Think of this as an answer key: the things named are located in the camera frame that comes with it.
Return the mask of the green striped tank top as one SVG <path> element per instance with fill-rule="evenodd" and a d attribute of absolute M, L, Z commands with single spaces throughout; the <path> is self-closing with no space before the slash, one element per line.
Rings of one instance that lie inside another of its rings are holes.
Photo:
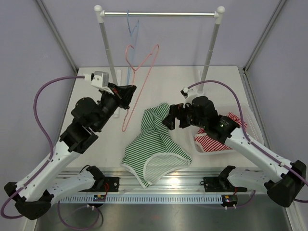
<path fill-rule="evenodd" d="M 143 188 L 156 184 L 172 171 L 188 167 L 193 160 L 162 124 L 168 112 L 167 103 L 144 110 L 141 132 L 125 148 L 121 166 L 132 173 Z"/>

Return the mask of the red striped tank top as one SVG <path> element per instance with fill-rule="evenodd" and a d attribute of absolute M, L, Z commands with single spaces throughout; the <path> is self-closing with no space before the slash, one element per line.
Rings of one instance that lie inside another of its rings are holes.
<path fill-rule="evenodd" d="M 227 117 L 235 121 L 242 127 L 241 118 L 235 115 L 232 112 L 227 114 Z M 248 124 L 244 121 L 244 129 L 246 130 Z M 197 134 L 194 136 L 194 143 L 201 148 L 203 153 L 211 153 L 211 152 L 219 152 L 219 151 L 228 151 L 232 150 L 232 148 L 226 146 L 225 144 L 221 144 L 220 142 L 213 140 L 210 138 L 204 131 L 204 129 L 200 128 Z"/>

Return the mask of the blue wire hanger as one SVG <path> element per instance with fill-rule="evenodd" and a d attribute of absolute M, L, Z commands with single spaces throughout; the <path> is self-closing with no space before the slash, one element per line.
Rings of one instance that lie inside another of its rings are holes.
<path fill-rule="evenodd" d="M 130 36 L 130 44 L 134 47 L 132 53 L 128 55 L 128 60 L 131 64 L 134 63 L 134 56 L 135 56 L 135 48 L 138 40 L 138 33 L 139 33 L 139 25 L 140 22 L 137 20 L 135 26 L 130 26 L 130 20 L 129 20 L 129 10 L 127 10 L 127 24 L 128 24 L 128 32 Z"/>

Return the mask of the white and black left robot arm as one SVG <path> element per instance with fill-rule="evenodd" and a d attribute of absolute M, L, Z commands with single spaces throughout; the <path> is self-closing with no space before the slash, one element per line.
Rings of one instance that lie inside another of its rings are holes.
<path fill-rule="evenodd" d="M 72 161 L 80 157 L 98 139 L 107 121 L 116 109 L 129 109 L 137 87 L 117 86 L 108 83 L 100 90 L 101 99 L 94 101 L 84 97 L 77 101 L 71 114 L 72 123 L 60 135 L 51 153 L 30 174 L 19 182 L 4 186 L 7 195 L 15 201 L 21 217 L 35 220 L 43 216 L 52 205 L 79 191 L 98 192 L 104 186 L 104 174 L 89 166 L 80 174 L 63 183 L 54 183 L 58 174 Z"/>

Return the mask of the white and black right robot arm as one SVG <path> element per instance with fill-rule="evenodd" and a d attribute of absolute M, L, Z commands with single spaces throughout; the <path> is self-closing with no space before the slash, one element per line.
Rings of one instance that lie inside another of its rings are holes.
<path fill-rule="evenodd" d="M 173 104 L 162 124 L 169 130 L 195 126 L 206 135 L 242 154 L 259 171 L 237 170 L 227 166 L 219 174 L 218 184 L 222 190 L 246 188 L 266 193 L 282 207 L 289 207 L 306 183 L 306 165 L 297 160 L 291 162 L 247 135 L 244 126 L 231 118 L 218 114 L 212 101 L 206 96 L 196 97 L 191 103 Z"/>

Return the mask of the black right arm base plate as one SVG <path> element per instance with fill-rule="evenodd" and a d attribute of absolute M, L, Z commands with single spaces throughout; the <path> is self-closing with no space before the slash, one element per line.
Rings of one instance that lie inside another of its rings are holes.
<path fill-rule="evenodd" d="M 200 181 L 200 185 L 204 187 L 207 193 L 244 193 L 248 191 L 245 187 L 233 186 L 226 177 L 203 177 L 203 180 Z"/>

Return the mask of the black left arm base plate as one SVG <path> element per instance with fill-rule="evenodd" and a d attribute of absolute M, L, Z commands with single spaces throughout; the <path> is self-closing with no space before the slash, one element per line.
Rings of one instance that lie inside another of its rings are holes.
<path fill-rule="evenodd" d="M 107 176 L 104 179 L 104 183 L 103 185 L 98 188 L 90 188 L 90 189 L 85 189 L 85 190 L 81 190 L 81 192 L 100 192 L 100 193 L 104 193 L 106 192 L 106 190 L 109 193 L 116 193 L 119 190 L 119 182 L 120 182 L 120 178 L 119 177 L 110 177 Z"/>

